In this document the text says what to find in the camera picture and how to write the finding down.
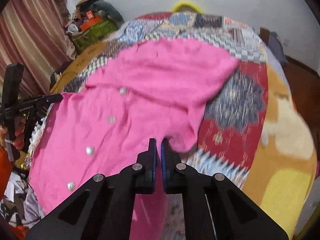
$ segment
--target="colorful quilt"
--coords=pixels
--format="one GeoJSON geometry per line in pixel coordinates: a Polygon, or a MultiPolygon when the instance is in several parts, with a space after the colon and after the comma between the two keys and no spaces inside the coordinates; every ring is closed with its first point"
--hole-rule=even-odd
{"type": "MultiPolygon", "coordinates": [[[[161,12],[132,20],[111,37],[103,53],[63,91],[78,92],[121,49],[160,37],[192,37],[240,60],[219,95],[207,102],[198,149],[183,155],[183,162],[207,175],[226,175],[292,238],[314,180],[316,154],[308,127],[280,78],[282,69],[268,64],[267,48],[254,30],[222,16],[161,12]]],[[[180,195],[169,197],[161,239],[185,239],[180,195]]]]}

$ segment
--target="pink cardigan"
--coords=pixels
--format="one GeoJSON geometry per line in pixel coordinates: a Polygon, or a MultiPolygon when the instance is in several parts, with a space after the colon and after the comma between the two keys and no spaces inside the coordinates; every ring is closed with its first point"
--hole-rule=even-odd
{"type": "MultiPolygon", "coordinates": [[[[121,51],[89,77],[83,91],[64,93],[30,171],[44,212],[93,175],[110,176],[135,163],[149,138],[156,138],[158,153],[164,137],[174,150],[187,152],[197,142],[206,101],[236,66],[224,49],[194,39],[160,39],[121,51]]],[[[166,213],[157,171],[156,193],[136,196],[130,239],[157,239],[166,213]]]]}

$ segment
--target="white button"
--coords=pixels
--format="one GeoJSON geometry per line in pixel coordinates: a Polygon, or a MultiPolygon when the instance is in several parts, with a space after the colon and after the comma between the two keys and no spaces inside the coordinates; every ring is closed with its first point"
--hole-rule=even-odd
{"type": "Polygon", "coordinates": [[[74,182],[69,182],[68,183],[68,189],[69,190],[73,191],[75,189],[75,187],[76,187],[76,184],[74,182]]]}
{"type": "Polygon", "coordinates": [[[127,92],[126,88],[124,88],[124,87],[120,88],[120,94],[121,95],[125,94],[126,92],[127,92]]]}
{"type": "Polygon", "coordinates": [[[116,117],[115,116],[111,116],[111,117],[108,118],[108,122],[109,123],[113,123],[115,121],[116,121],[116,117]]]}
{"type": "Polygon", "coordinates": [[[91,156],[92,154],[94,154],[94,148],[92,146],[88,146],[86,149],[85,149],[85,152],[88,156],[91,156]]]}

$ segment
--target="green bag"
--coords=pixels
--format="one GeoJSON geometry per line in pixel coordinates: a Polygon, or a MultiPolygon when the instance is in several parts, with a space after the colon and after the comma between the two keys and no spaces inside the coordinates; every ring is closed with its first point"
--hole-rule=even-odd
{"type": "Polygon", "coordinates": [[[81,32],[76,36],[72,36],[72,41],[78,54],[81,54],[87,47],[100,42],[116,30],[117,27],[113,22],[104,19],[84,32],[81,32]]]}

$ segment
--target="brown curtain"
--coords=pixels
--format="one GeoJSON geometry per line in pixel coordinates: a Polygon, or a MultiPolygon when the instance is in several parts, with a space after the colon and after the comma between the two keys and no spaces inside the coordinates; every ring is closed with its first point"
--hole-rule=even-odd
{"type": "Polygon", "coordinates": [[[7,65],[21,63],[21,95],[49,93],[50,75],[76,55],[63,29],[68,15],[66,0],[9,1],[0,15],[0,86],[7,65]]]}

